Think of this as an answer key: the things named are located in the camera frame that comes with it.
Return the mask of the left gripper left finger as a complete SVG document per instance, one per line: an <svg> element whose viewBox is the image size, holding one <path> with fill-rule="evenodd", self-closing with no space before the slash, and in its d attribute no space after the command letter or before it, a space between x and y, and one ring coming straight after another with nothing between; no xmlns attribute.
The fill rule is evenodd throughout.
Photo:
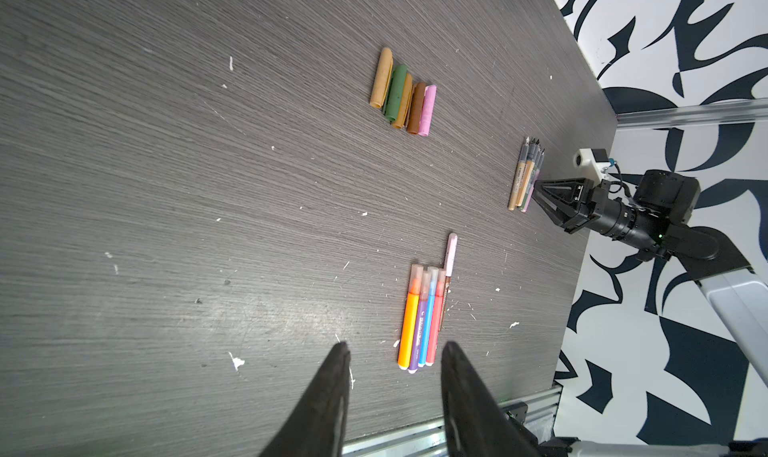
<svg viewBox="0 0 768 457"><path fill-rule="evenodd" d="M341 456L351 390L351 353L337 342L260 456Z"/></svg>

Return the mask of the brown marker pen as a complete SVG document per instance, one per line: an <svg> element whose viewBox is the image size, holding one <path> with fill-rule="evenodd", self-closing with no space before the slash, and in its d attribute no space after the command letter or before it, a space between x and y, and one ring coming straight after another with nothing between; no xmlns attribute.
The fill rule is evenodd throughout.
<svg viewBox="0 0 768 457"><path fill-rule="evenodd" d="M528 185L528 180L530 178L529 174L533 171L533 167L535 165L535 160L536 160L538 151L539 151L539 141L535 139L529 146L529 154L527 156L526 163L523 168L521 186L515 201L515 204L517 207L522 206L525 189Z"/></svg>

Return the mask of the brown pen cap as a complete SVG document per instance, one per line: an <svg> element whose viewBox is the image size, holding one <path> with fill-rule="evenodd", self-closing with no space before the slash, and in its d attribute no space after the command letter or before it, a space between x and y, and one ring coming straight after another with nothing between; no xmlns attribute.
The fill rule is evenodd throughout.
<svg viewBox="0 0 768 457"><path fill-rule="evenodd" d="M410 134L416 135L419 133L426 87L425 82L417 82L413 87L409 117L406 125L406 130Z"/></svg>

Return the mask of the lilac pink pen cap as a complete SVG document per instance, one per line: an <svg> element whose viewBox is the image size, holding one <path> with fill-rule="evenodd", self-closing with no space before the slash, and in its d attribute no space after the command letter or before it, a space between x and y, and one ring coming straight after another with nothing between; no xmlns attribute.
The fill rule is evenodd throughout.
<svg viewBox="0 0 768 457"><path fill-rule="evenodd" d="M431 122L433 118L434 105L437 94L437 86L429 85L425 89L421 118L419 122L418 134L420 136L428 136L431 128Z"/></svg>

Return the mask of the gold ochre marker pen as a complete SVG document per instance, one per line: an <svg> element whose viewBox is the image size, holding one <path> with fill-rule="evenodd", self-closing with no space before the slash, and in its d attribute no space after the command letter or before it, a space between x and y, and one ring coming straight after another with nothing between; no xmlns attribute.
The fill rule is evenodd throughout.
<svg viewBox="0 0 768 457"><path fill-rule="evenodd" d="M509 199L509 203L508 203L508 209L510 211L514 211L515 208L517 207L517 204L516 204L516 202L517 202L517 195L519 193L519 189L520 189L521 182L522 182L522 175L523 175L524 168L525 168L525 165L526 165L526 162L527 162L527 156L528 156L528 153L529 153L529 146L530 146L530 138L526 137L525 140L523 141L523 145L522 145L521 150L520 150L518 162L517 162L517 165L516 165L516 168L515 168L515 174L514 174L513 183L512 183L512 190L511 190L511 193L510 193L510 199Z"/></svg>

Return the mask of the dark red marker pen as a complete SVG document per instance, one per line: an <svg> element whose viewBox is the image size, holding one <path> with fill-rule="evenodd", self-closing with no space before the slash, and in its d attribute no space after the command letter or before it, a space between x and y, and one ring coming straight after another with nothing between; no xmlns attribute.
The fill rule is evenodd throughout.
<svg viewBox="0 0 768 457"><path fill-rule="evenodd" d="M442 285L442 294L441 294L442 306L441 306L441 310L440 310L440 313L439 313L439 321L438 321L438 331L439 332L441 332L442 328L443 328L443 321L444 321L444 316L445 316L445 310L447 308L446 307L447 306L447 299L448 299L448 294L450 292L450 282L451 282L451 276L446 273L446 276L444 278L443 285Z"/></svg>

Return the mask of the green pen cap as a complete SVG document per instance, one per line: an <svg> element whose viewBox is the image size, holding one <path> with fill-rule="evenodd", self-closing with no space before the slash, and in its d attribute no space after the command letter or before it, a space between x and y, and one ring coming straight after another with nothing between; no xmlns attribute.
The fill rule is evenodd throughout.
<svg viewBox="0 0 768 457"><path fill-rule="evenodd" d="M382 107L383 115L389 121L394 121L398 117L407 76L408 68L405 64L399 64L393 68L385 103Z"/></svg>

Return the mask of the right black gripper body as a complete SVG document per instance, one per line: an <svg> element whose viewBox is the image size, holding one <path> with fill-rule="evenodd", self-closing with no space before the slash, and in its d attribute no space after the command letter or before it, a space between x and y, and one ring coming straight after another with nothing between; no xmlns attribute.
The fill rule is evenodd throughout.
<svg viewBox="0 0 768 457"><path fill-rule="evenodd" d="M568 184L572 196L563 222L566 232L589 229L639 251L654 250L650 235L654 221L620 198L611 199L609 181L603 180L597 186L591 180L571 180Z"/></svg>

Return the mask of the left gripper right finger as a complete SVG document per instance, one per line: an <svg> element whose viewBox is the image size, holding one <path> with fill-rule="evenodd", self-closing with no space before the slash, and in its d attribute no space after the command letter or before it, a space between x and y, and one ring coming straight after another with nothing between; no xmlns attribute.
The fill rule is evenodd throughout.
<svg viewBox="0 0 768 457"><path fill-rule="evenodd" d="M444 432L450 456L537 456L537 444L502 411L455 341L441 357Z"/></svg>

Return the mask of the olive tan marker pen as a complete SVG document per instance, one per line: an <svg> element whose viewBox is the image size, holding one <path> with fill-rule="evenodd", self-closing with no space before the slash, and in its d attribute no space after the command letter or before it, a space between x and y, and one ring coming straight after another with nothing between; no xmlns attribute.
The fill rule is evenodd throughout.
<svg viewBox="0 0 768 457"><path fill-rule="evenodd" d="M529 159L529 161L527 162L526 167L525 167L525 173L523 175L523 182L522 182L522 191L521 191L520 196L517 199L517 206L518 207L522 207L522 205L523 205L523 202L525 200L525 195L526 195L526 192L527 192L527 188L529 186L529 183L530 183L531 178L533 176L533 173L535 171L536 163L537 163L537 160L538 160L540 154L541 154L541 146L540 146L539 143L537 143L535 145L532 157Z"/></svg>

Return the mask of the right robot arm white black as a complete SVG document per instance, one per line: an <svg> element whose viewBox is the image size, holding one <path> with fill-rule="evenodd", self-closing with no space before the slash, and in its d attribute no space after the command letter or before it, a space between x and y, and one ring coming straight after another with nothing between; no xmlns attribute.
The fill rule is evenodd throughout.
<svg viewBox="0 0 768 457"><path fill-rule="evenodd" d="M743 185L688 176L541 181L535 201L589 237L555 378L554 432L613 445L767 436L767 234L698 217Z"/></svg>

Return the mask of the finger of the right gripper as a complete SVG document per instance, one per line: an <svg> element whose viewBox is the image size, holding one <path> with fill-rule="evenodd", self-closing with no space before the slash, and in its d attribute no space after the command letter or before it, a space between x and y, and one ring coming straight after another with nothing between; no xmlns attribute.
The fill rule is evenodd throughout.
<svg viewBox="0 0 768 457"><path fill-rule="evenodd" d="M585 224L584 190L584 178L538 180L533 187L532 199L556 226L579 229Z"/></svg>

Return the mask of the tan pen cap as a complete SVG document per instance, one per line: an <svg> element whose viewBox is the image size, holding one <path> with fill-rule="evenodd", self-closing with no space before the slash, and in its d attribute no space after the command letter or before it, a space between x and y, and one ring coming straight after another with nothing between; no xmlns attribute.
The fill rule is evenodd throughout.
<svg viewBox="0 0 768 457"><path fill-rule="evenodd" d="M389 90L394 58L389 47L383 47L380 53L373 81L369 103L372 107L381 109Z"/></svg>

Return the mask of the light pink marker pen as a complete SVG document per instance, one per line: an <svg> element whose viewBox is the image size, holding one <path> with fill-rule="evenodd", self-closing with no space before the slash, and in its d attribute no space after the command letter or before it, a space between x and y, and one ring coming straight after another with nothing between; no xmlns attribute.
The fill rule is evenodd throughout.
<svg viewBox="0 0 768 457"><path fill-rule="evenodd" d="M447 277L451 277L453 275L457 244L458 244L458 235L456 233L450 233L447 239L444 266L443 266Z"/></svg>

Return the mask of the gold pen cap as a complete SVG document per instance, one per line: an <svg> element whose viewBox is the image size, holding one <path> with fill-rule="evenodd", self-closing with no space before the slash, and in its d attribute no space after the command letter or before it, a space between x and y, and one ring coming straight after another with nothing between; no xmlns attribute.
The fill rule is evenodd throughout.
<svg viewBox="0 0 768 457"><path fill-rule="evenodd" d="M401 129L405 126L408 113L410 110L412 92L413 92L413 77L411 73L408 72L405 75L404 86L401 93L398 114L395 120L392 122L392 126L396 129Z"/></svg>

